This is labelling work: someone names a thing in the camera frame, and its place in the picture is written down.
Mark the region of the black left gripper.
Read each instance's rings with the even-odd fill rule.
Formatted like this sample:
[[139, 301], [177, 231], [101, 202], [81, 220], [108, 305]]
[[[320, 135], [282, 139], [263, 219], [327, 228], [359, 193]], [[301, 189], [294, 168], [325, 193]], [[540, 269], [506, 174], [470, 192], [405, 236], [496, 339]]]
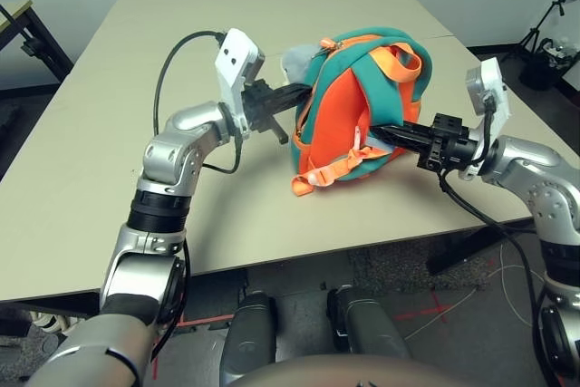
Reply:
[[279, 143], [289, 142], [289, 137], [274, 115], [300, 106], [311, 97], [312, 87], [304, 83], [289, 83], [271, 88], [264, 79], [246, 84], [242, 92], [244, 113], [251, 131], [272, 131]]

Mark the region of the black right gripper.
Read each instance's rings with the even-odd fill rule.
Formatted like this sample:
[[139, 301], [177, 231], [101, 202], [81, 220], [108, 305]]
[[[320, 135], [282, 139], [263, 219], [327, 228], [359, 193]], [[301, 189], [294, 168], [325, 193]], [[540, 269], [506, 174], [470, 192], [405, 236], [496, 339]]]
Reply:
[[442, 113], [435, 115], [430, 126], [405, 121], [401, 126], [372, 126], [371, 132], [375, 139], [394, 147], [426, 150], [419, 153], [417, 166], [429, 171], [465, 169], [478, 148], [461, 118]]

